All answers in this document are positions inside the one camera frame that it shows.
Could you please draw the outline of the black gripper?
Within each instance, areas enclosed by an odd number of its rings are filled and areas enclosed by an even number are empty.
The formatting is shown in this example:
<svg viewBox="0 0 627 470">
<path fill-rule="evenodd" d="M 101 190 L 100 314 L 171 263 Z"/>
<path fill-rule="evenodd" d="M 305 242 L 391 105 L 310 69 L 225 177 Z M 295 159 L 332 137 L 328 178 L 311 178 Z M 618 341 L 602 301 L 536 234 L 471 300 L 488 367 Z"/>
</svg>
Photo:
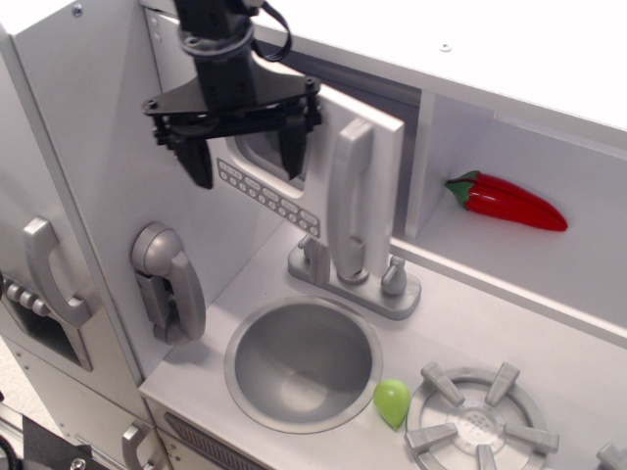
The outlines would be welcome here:
<svg viewBox="0 0 627 470">
<path fill-rule="evenodd" d="M 193 182 L 214 187 L 211 154 L 205 140 L 259 132 L 277 134 L 288 179 L 303 170 L 307 135 L 321 124 L 319 79 L 277 64 L 265 66 L 246 52 L 225 59 L 195 57 L 197 75 L 171 91 L 148 99 L 144 113 L 153 119 L 163 145 L 173 151 Z"/>
</svg>

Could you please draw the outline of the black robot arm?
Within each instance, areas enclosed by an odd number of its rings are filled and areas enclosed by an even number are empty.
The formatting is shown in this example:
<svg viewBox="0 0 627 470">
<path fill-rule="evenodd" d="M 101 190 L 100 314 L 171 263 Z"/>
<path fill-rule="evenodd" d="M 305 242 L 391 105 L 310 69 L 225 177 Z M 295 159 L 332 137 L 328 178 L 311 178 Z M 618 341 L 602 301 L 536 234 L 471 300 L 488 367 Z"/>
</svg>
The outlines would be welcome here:
<svg viewBox="0 0 627 470">
<path fill-rule="evenodd" d="M 178 1 L 175 10 L 181 48 L 197 75 L 145 102 L 157 143 L 175 153 L 196 185 L 210 189 L 208 140 L 273 131 L 288 177 L 299 176 L 307 135 L 321 123 L 320 82 L 267 69 L 285 58 L 292 41 L 264 54 L 252 18 L 266 11 L 281 25 L 287 22 L 266 1 Z"/>
</svg>

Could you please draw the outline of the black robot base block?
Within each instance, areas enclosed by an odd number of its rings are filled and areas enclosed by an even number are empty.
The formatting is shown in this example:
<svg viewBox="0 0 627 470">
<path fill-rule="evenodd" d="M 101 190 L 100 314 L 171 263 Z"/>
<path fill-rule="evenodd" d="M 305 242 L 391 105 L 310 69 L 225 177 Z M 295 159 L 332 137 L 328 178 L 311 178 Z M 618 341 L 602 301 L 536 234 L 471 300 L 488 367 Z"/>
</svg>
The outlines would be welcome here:
<svg viewBox="0 0 627 470">
<path fill-rule="evenodd" d="M 94 469 L 91 457 L 29 418 L 1 418 L 2 469 Z"/>
</svg>

